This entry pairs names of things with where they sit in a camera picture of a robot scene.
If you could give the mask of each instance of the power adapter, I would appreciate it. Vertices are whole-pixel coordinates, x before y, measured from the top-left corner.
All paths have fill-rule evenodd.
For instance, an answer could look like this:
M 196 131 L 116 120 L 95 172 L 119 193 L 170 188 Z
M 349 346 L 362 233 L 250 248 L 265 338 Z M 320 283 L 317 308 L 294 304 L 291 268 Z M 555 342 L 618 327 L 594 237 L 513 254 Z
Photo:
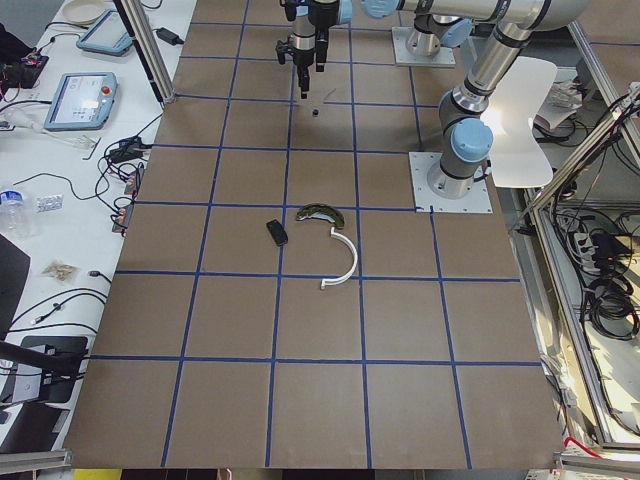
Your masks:
M 169 45 L 182 45 L 184 43 L 184 40 L 182 40 L 177 33 L 173 33 L 164 27 L 157 29 L 156 35 L 160 40 L 167 42 Z

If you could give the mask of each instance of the white mounting plate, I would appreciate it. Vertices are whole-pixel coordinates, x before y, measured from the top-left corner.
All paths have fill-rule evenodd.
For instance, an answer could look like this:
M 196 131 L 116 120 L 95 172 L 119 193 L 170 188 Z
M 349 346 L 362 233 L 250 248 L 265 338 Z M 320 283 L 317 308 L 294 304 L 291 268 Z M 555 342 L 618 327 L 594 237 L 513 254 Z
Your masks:
M 433 208 L 434 212 L 444 213 L 493 213 L 484 180 L 475 182 L 469 193 L 457 200 L 443 198 L 431 190 L 427 182 L 427 173 L 431 165 L 440 161 L 441 156 L 442 154 L 437 152 L 409 152 L 416 212 L 429 213 Z M 482 169 L 478 168 L 476 177 L 481 174 Z
M 456 59 L 451 48 L 440 47 L 440 51 L 432 57 L 421 57 L 410 53 L 405 42 L 411 32 L 413 32 L 413 27 L 393 27 L 391 29 L 396 65 L 434 68 L 454 68 L 456 66 Z

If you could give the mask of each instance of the water bottle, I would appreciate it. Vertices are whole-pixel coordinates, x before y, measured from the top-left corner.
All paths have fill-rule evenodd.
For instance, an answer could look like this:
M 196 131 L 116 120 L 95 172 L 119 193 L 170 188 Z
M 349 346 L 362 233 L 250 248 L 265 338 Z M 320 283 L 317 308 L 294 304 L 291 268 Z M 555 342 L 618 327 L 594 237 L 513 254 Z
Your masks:
M 0 191 L 0 210 L 2 211 L 4 230 L 18 237 L 28 235 L 29 224 L 22 193 L 12 187 L 3 188 Z

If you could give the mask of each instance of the blue and white device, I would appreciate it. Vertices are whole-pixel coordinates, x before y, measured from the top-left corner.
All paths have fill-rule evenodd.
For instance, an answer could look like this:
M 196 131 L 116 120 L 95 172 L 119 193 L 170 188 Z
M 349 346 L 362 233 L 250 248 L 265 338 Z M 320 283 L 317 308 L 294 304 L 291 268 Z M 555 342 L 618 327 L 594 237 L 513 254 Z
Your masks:
M 98 130 L 109 118 L 118 83 L 111 72 L 65 73 L 51 102 L 44 128 Z
M 76 42 L 82 50 L 119 57 L 133 44 L 117 10 L 106 10 Z

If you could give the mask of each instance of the beige round object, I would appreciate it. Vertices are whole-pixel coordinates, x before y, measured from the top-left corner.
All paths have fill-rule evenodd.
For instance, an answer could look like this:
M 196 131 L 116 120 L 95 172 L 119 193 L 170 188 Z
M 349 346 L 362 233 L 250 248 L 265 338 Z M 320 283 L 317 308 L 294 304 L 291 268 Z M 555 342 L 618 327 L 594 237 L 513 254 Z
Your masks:
M 71 0 L 62 7 L 62 15 L 69 23 L 88 25 L 107 9 L 102 0 Z

